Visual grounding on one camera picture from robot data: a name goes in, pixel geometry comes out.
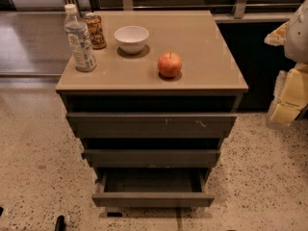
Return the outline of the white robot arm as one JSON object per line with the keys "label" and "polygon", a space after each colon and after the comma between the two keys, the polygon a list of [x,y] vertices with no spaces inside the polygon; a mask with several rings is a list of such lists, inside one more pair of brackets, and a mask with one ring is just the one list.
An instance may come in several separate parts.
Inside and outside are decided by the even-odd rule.
{"label": "white robot arm", "polygon": [[285,57],[295,62],[288,72],[279,71],[268,111],[269,125],[285,128],[308,105],[308,0],[289,21],[268,34],[264,42],[272,46],[283,45]]}

